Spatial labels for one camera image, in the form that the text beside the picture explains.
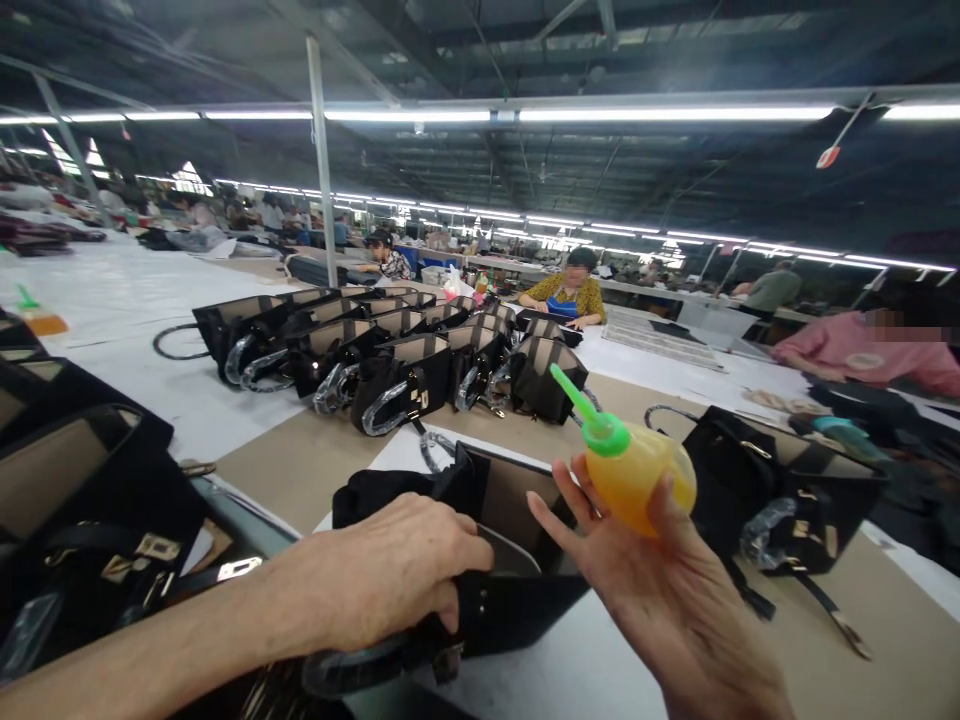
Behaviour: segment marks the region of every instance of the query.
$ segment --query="dark hair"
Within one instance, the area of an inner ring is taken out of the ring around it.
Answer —
[[[576,248],[567,256],[567,266],[585,267],[590,272],[597,266],[597,256],[588,248]]]

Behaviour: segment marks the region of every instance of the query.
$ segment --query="worker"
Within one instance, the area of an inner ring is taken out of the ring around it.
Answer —
[[[792,267],[792,262],[784,260],[776,264],[773,272],[761,275],[759,280],[750,285],[747,290],[749,297],[740,304],[738,310],[756,315],[766,322],[773,320],[777,308],[793,302],[803,284],[800,276],[790,269]]]
[[[778,343],[773,359],[829,382],[886,386],[906,375],[934,394],[960,398],[960,365],[943,330],[932,327],[932,293],[911,282],[869,300],[876,309],[813,321]]]
[[[579,486],[562,461],[553,475],[580,534],[533,492],[530,511],[653,674],[671,720],[793,718],[759,622],[673,500],[672,480],[661,478],[650,499],[659,536],[650,540],[610,514],[584,455],[572,466]],[[0,717],[165,718],[258,667],[368,648],[430,613],[455,633],[453,579],[494,563],[477,530],[449,506],[407,493],[356,525],[308,535],[243,577],[35,670],[0,693]],[[581,668],[590,672],[601,671]]]
[[[568,327],[583,330],[606,322],[600,284],[590,277],[597,266],[593,250],[578,247],[567,257],[565,272],[551,275],[520,296],[523,307],[573,318]]]
[[[413,277],[410,263],[399,250],[394,250],[390,232],[385,230],[372,232],[364,241],[364,245],[370,250],[377,264],[358,265],[358,271],[380,273],[389,280],[409,280]]]

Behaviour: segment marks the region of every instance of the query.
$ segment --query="green bottle cap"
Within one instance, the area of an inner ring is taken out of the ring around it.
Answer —
[[[631,437],[623,421],[616,415],[597,412],[590,398],[577,390],[556,363],[550,366],[550,374],[560,383],[560,387],[567,397],[573,400],[577,412],[583,417],[581,431],[587,447],[600,457],[616,457],[626,452],[630,447]]]

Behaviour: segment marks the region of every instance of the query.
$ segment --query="pink shirt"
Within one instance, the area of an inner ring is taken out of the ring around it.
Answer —
[[[960,397],[960,365],[946,343],[881,342],[859,312],[812,322],[773,348],[777,362],[793,355],[861,382],[886,385],[909,375],[928,390]]]

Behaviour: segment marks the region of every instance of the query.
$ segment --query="gold metal hardware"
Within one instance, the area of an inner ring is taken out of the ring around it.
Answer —
[[[160,535],[147,533],[143,536],[143,540],[140,541],[136,553],[137,555],[143,555],[144,557],[153,558],[154,560],[170,562],[176,560],[177,555],[180,554],[180,543],[167,540]]]

